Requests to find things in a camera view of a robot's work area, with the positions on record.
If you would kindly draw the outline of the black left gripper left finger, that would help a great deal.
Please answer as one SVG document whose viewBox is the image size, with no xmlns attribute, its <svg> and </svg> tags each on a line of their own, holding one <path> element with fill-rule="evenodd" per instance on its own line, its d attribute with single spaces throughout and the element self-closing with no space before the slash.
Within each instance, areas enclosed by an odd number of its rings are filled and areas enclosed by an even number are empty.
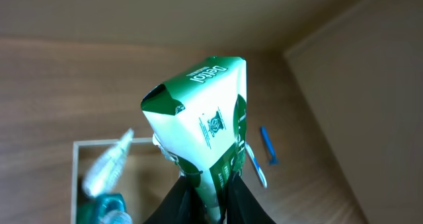
<svg viewBox="0 0 423 224">
<path fill-rule="evenodd" d="M 143 224 L 205 224 L 202 200 L 185 176 L 180 176 L 159 207 Z"/>
</svg>

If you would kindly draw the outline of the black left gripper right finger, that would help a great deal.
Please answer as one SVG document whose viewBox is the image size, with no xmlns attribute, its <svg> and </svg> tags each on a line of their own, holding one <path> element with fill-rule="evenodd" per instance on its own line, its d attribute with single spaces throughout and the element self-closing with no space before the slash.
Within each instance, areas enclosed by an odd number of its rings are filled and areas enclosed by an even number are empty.
<svg viewBox="0 0 423 224">
<path fill-rule="evenodd" d="M 229 178 L 227 224 L 276 224 L 255 199 L 238 173 Z"/>
</svg>

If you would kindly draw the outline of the white square box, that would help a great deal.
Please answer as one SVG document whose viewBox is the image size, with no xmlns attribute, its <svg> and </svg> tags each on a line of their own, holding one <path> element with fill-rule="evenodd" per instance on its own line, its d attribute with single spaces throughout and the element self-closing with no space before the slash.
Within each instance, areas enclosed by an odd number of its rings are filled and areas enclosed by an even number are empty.
<svg viewBox="0 0 423 224">
<path fill-rule="evenodd" d="M 73 143 L 71 178 L 71 224 L 76 223 L 77 206 L 83 200 L 80 180 L 94 161 L 115 139 Z M 134 223 L 143 223 L 159 207 L 179 177 L 179 168 L 165 159 L 148 137 L 135 138 L 114 192 L 121 193 Z"/>
</svg>

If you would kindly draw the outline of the blue Listerine mouthwash bottle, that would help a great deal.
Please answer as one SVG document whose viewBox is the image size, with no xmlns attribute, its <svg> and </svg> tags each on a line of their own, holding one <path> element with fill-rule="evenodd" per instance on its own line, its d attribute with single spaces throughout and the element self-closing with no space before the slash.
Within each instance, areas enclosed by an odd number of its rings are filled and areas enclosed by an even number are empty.
<svg viewBox="0 0 423 224">
<path fill-rule="evenodd" d="M 77 208 L 76 224 L 132 224 L 123 195 L 102 194 Z"/>
</svg>

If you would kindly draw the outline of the white patterned cream tube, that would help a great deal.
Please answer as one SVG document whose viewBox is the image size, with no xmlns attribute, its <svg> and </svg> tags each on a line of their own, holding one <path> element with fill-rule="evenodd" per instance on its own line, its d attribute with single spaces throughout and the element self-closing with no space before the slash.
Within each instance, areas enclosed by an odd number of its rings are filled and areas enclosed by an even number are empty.
<svg viewBox="0 0 423 224">
<path fill-rule="evenodd" d="M 93 163 L 82 181 L 87 197 L 96 198 L 113 191 L 123 173 L 133 138 L 134 131 L 130 128 Z"/>
</svg>

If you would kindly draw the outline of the green Dettol soap pack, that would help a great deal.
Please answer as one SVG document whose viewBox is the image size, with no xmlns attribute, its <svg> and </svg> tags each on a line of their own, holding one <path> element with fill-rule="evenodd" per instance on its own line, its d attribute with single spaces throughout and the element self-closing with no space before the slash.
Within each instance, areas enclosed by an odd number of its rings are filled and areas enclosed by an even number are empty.
<svg viewBox="0 0 423 224">
<path fill-rule="evenodd" d="M 232 174 L 241 174 L 247 131 L 247 62 L 208 57 L 156 86 L 141 110 L 165 157 L 180 167 L 211 223 L 221 223 Z"/>
</svg>

